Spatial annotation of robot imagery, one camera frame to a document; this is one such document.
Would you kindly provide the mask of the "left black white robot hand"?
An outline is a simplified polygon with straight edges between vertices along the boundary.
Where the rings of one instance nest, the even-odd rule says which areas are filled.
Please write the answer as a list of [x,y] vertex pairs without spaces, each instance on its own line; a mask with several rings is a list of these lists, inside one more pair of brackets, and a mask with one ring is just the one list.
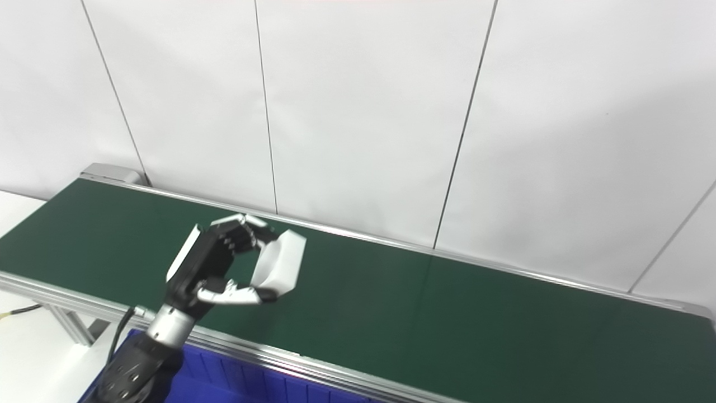
[[218,219],[205,228],[195,226],[169,266],[163,303],[199,321],[213,307],[195,295],[200,283],[223,280],[236,255],[261,251],[278,238],[271,226],[248,214]]

